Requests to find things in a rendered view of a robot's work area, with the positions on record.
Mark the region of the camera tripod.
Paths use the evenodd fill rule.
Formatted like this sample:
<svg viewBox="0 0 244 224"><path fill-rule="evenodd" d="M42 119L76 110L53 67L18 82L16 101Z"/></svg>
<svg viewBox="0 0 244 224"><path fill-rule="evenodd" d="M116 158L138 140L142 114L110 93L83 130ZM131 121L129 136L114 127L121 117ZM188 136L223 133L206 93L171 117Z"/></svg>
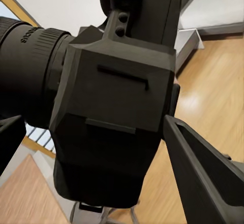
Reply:
<svg viewBox="0 0 244 224"><path fill-rule="evenodd" d="M227 157L233 164L235 164L241 171L244 172L244 163L233 161L230 155L224 154L224 156Z"/></svg>

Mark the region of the digital camera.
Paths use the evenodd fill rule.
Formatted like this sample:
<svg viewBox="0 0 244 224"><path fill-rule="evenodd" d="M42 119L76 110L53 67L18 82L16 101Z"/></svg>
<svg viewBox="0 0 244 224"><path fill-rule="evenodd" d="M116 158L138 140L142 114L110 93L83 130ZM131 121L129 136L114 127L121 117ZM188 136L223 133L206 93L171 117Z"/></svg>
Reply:
<svg viewBox="0 0 244 224"><path fill-rule="evenodd" d="M100 0L78 36L0 16L0 120L49 130L57 193L79 209L131 208L174 117L182 0Z"/></svg>

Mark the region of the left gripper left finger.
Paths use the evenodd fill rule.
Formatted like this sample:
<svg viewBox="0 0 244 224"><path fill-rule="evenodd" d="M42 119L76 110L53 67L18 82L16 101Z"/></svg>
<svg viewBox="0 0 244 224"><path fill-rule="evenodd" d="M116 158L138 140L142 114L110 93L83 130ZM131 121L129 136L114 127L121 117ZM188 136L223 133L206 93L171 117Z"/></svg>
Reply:
<svg viewBox="0 0 244 224"><path fill-rule="evenodd" d="M0 176L26 136L22 115L0 120Z"/></svg>

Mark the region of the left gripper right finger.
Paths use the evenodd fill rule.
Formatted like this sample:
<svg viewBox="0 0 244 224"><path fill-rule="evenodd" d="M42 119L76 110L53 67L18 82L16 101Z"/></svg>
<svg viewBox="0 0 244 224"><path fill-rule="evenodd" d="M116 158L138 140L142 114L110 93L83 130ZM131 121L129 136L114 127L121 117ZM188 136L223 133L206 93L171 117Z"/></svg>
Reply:
<svg viewBox="0 0 244 224"><path fill-rule="evenodd" d="M244 224L244 172L179 118L163 135L188 224Z"/></svg>

